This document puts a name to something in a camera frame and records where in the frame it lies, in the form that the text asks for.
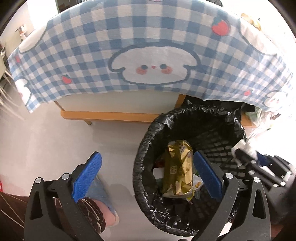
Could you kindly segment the blue checkered bear tablecloth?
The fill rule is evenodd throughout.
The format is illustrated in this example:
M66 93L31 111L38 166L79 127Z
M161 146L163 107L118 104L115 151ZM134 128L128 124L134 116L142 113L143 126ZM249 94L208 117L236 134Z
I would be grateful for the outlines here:
M247 21L206 1L85 1L9 56L28 111L63 96L172 91L281 113L295 65Z

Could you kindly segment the black trash bin with liner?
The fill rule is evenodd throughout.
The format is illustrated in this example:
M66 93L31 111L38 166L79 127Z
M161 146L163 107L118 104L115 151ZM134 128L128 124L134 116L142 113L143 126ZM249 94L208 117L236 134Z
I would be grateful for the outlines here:
M236 113L222 108L188 105L158 116L133 166L135 198L148 220L173 235L200 231L223 197L223 175L246 175L231 154L245 138Z

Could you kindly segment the large gold paper bag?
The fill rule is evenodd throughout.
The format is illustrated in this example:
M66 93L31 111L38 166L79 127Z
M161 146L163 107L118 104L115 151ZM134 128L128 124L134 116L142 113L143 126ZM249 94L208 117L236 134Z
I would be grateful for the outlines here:
M171 141L165 152L163 197L185 198L193 186L193 149L186 140Z

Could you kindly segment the person's foot blue slipper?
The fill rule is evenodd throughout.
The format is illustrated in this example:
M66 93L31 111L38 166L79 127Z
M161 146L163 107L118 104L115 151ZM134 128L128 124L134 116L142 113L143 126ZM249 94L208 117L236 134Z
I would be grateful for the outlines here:
M93 179L85 198L90 198L98 206L103 214L106 226L118 225L119 216L111 203L111 199L109 198L99 175L96 175Z

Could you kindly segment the white tissue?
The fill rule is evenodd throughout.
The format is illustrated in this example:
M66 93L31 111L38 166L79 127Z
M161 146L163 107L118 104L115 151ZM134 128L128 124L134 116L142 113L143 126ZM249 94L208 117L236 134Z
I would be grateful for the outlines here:
M241 149L242 151L244 151L246 154L248 154L250 157L252 157L254 160L257 160L257 151L255 149L253 149L248 142L245 142L245 140L240 140L234 147L231 148L231 154L234 158L234 161L236 162L237 166L240 167L243 164L241 163L241 161L238 160L238 158L236 157L235 151L237 149Z

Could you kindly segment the yellow snack wrapper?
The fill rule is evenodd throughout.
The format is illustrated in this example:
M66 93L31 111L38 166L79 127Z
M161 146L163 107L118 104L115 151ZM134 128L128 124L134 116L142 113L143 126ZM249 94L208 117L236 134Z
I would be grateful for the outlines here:
M193 174L193 186L190 191L185 195L185 199L190 201L193 197L199 199L201 196L201 187L204 185L202 179L198 176Z

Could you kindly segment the white dining chair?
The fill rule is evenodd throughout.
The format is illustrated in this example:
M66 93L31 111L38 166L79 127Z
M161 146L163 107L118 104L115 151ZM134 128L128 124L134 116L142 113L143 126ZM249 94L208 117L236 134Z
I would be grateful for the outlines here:
M13 77L6 66L6 60L7 60L6 53L4 51L4 48L1 46L1 79L3 78L10 85L11 88L16 90L15 85L12 83ZM4 87L1 87L1 94L12 105L17 106L13 102L12 98L6 93L6 91L4 90Z

